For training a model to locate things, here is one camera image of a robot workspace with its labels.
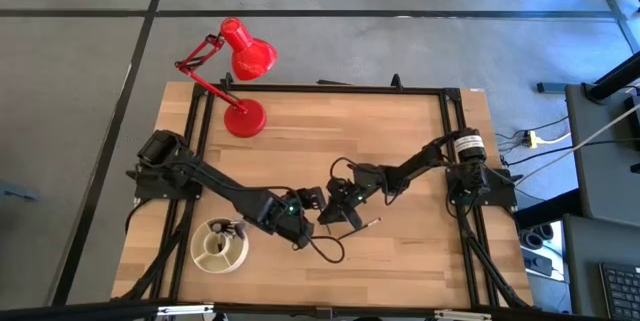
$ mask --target marker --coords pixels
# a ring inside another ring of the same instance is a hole
[[[378,223],[378,222],[380,222],[380,221],[382,221],[382,218],[381,218],[381,217],[378,217],[377,219],[375,219],[375,220],[373,220],[373,221],[369,222],[368,224],[366,224],[366,225],[364,225],[364,226],[362,226],[362,227],[360,227],[360,228],[357,228],[357,229],[355,229],[355,230],[353,230],[353,231],[349,231],[349,232],[347,232],[346,234],[344,234],[344,235],[342,235],[342,236],[338,237],[338,240],[342,240],[343,238],[345,238],[345,237],[347,237],[347,236],[351,236],[351,235],[353,235],[354,233],[356,233],[356,232],[358,232],[358,231],[362,231],[362,230],[366,229],[366,228],[367,228],[367,227],[369,227],[369,226],[373,226],[373,225],[377,224],[377,223]]]

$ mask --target concrete floor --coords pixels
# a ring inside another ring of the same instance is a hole
[[[625,14],[637,0],[618,0]],[[149,0],[0,0],[2,8],[146,9]],[[605,0],[160,0],[160,9],[423,9],[608,11]],[[497,132],[534,127],[566,115],[564,98],[540,95],[541,81],[590,82],[631,55],[618,25],[602,19],[247,18],[253,33],[280,51],[258,82],[314,83],[319,78],[386,85],[393,73],[411,86],[487,90]],[[188,81],[173,68],[217,18],[156,18],[81,259],[70,302],[108,299],[131,208],[124,171],[150,134],[164,84]],[[141,18],[0,18],[0,179],[37,189],[36,203],[0,202],[0,308],[40,306],[90,179],[127,72]],[[640,21],[630,18],[632,30]],[[228,58],[202,69],[215,79]],[[545,130],[552,138],[566,124]],[[516,149],[506,158],[532,154]],[[547,159],[514,167],[525,173]],[[548,198],[576,186],[567,158],[522,185]],[[536,202],[522,197],[520,206]],[[531,278],[546,310],[570,309],[566,285]]]

